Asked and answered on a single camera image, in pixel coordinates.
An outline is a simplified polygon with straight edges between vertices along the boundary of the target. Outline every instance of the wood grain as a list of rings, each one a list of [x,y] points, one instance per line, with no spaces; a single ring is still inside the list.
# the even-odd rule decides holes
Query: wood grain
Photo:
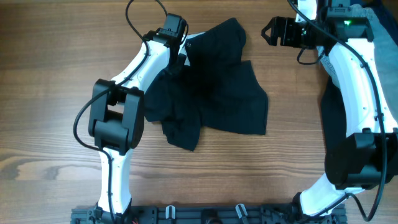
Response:
[[[72,208],[98,200],[101,179],[99,156],[74,140],[73,121],[94,82],[123,70],[140,41],[125,21],[125,1],[13,2],[20,4],[0,4],[0,223],[69,223]],[[243,59],[269,96],[267,134],[203,128],[188,152],[168,144],[159,123],[145,123],[131,160],[134,205],[289,202],[323,173],[325,156],[318,102],[327,74],[299,65],[297,49],[268,46],[259,35],[272,17],[294,12],[279,0],[164,5],[190,33],[238,19],[248,37]],[[153,1],[134,2],[130,17],[141,33],[164,22]],[[79,133],[93,142],[87,117]],[[398,219],[397,186],[386,187],[374,223]],[[366,210],[374,194],[360,195]],[[363,223],[347,204],[349,222]]]

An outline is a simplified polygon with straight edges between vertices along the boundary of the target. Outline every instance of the wooden table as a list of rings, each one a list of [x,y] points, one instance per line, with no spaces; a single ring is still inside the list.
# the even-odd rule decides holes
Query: wooden table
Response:
[[[69,223],[72,208],[99,199],[101,183],[98,153],[74,140],[73,121],[94,82],[117,75],[141,43],[124,18],[127,1],[13,2],[22,4],[0,4],[0,223]],[[327,81],[319,66],[296,62],[299,50],[268,46],[260,36],[272,17],[294,11],[280,0],[164,5],[188,21],[191,34],[238,19],[248,37],[243,59],[252,61],[269,96],[267,134],[203,128],[189,152],[168,144],[160,123],[145,123],[131,160],[133,204],[290,202],[324,172],[319,101]],[[164,22],[162,9],[149,0],[134,2],[130,17],[141,33]],[[78,130],[93,142],[87,118]],[[387,185],[373,223],[397,221],[397,187],[398,179]],[[366,211],[375,193],[359,196]],[[349,223],[364,223],[353,200],[346,204]]]

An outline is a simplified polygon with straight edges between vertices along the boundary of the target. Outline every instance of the black garment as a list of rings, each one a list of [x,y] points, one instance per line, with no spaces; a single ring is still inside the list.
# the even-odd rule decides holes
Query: black garment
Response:
[[[145,117],[162,122],[170,144],[193,151],[202,126],[266,133],[268,98],[250,61],[241,62],[245,43],[243,28],[229,19],[187,40],[190,67],[182,66],[185,58],[179,57],[177,65],[152,82],[145,94]]]

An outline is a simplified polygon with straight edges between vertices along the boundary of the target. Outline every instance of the black cloth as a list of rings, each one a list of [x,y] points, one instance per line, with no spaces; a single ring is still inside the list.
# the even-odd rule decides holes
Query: black cloth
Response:
[[[145,94],[145,117],[161,121],[167,141],[193,151],[200,128],[265,134],[268,98],[250,61],[241,62],[246,34],[235,18],[185,45],[190,66],[163,70]]]

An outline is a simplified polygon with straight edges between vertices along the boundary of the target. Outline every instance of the gray fabric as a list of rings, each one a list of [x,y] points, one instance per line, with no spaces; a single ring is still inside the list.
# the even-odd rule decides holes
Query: gray fabric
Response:
[[[380,84],[391,114],[398,121],[398,100],[396,99],[398,97],[398,46],[387,30],[380,24],[379,19],[371,8],[362,8],[359,4],[351,7],[353,8],[353,17],[366,16],[370,21],[374,34],[374,58]],[[323,47],[318,47],[318,53],[320,54],[322,51]],[[323,57],[321,63],[331,76],[333,84],[340,88],[335,69],[331,65],[329,58]]]

